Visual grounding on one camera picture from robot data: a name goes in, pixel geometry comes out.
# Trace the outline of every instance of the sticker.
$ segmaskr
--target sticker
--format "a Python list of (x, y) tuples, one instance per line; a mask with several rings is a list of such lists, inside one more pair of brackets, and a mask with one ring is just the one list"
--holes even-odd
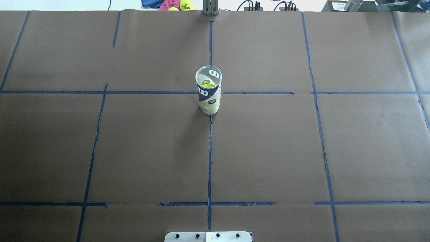
[(332, 3), (333, 9), (336, 11), (346, 11), (345, 3)]

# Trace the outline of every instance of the pink towel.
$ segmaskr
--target pink towel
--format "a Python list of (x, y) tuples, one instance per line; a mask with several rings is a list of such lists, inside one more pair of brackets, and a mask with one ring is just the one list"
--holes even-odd
[(159, 10), (167, 11), (169, 8), (173, 8), (173, 7), (179, 9), (180, 3), (181, 3), (181, 0), (164, 0)]

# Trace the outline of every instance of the metal bracket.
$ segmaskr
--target metal bracket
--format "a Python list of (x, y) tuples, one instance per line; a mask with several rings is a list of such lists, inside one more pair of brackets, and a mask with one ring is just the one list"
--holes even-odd
[(218, 15), (218, 0), (203, 0), (203, 15)]
[(164, 242), (252, 242), (252, 234), (245, 231), (170, 232)]

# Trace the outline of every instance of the tennis ball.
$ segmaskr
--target tennis ball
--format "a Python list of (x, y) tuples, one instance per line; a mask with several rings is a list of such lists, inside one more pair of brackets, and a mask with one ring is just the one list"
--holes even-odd
[(184, 11), (193, 10), (194, 4), (192, 0), (181, 0), (179, 7), (181, 8), (181, 10), (184, 10)]
[(214, 85), (214, 84), (211, 84), (211, 83), (208, 83), (208, 84), (203, 84), (203, 87), (204, 87), (204, 88), (207, 88), (207, 89), (210, 89), (210, 88), (215, 87), (215, 85)]

